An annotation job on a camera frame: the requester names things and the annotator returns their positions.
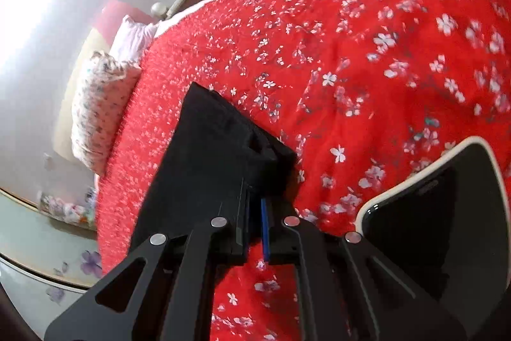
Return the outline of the black smartphone white case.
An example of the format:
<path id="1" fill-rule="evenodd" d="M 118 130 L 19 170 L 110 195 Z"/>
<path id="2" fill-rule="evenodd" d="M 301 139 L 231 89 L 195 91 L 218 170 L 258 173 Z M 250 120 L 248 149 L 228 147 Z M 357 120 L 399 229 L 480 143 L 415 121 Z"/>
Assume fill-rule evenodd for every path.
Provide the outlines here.
<path id="1" fill-rule="evenodd" d="M 474 336 L 510 282 L 510 209 L 485 139 L 471 136 L 364 203 L 355 229 Z"/>

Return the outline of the black pants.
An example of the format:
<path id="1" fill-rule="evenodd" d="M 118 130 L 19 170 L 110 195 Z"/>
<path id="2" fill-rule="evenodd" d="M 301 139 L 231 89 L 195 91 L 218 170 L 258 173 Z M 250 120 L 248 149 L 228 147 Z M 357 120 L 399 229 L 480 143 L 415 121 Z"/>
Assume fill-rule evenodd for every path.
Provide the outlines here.
<path id="1" fill-rule="evenodd" d="M 198 224 L 221 216 L 232 229 L 228 251 L 242 259 L 248 243 L 260 236 L 261 201 L 284 194 L 295 159 L 292 149 L 219 93 L 191 84 L 130 248 L 157 233 L 187 236 Z"/>

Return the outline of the plush toy stack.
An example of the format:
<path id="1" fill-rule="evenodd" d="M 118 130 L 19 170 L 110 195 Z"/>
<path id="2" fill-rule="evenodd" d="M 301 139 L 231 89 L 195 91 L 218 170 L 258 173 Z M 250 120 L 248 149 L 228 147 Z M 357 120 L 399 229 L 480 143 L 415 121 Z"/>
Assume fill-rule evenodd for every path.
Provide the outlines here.
<path id="1" fill-rule="evenodd" d="M 37 198 L 37 209 L 45 216 L 78 228 L 97 230 L 95 214 L 97 191 L 95 188 L 88 188 L 84 203 L 69 203 L 43 191 L 38 192 Z"/>

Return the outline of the floral white pillow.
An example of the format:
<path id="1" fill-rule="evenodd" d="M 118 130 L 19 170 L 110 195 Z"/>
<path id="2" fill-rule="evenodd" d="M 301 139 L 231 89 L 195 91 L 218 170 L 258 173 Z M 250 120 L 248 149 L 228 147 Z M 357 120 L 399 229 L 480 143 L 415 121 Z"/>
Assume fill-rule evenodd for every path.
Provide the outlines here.
<path id="1" fill-rule="evenodd" d="M 71 108 L 71 148 L 74 157 L 98 176 L 105 173 L 125 108 L 142 74 L 140 58 L 157 30 L 158 25 L 126 15 L 110 51 L 94 51 L 80 73 Z"/>

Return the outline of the red floral bedspread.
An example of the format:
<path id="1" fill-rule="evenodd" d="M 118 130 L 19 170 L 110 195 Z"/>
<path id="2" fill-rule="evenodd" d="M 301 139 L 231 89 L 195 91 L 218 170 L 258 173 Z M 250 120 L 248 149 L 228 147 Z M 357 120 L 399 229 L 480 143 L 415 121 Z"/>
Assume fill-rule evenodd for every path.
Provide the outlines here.
<path id="1" fill-rule="evenodd" d="M 334 235 L 470 136 L 510 176 L 510 0 L 208 0 L 141 68 L 99 185 L 105 272 L 126 257 L 193 83 L 296 153 L 294 208 Z"/>

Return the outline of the floral sliding wardrobe door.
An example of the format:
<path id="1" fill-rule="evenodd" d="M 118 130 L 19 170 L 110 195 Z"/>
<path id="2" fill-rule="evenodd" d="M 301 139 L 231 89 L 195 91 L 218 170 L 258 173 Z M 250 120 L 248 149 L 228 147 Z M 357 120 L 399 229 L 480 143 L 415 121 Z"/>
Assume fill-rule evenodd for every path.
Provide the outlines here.
<path id="1" fill-rule="evenodd" d="M 50 218 L 1 192 L 1 287 L 43 338 L 50 323 L 101 277 L 96 233 Z"/>

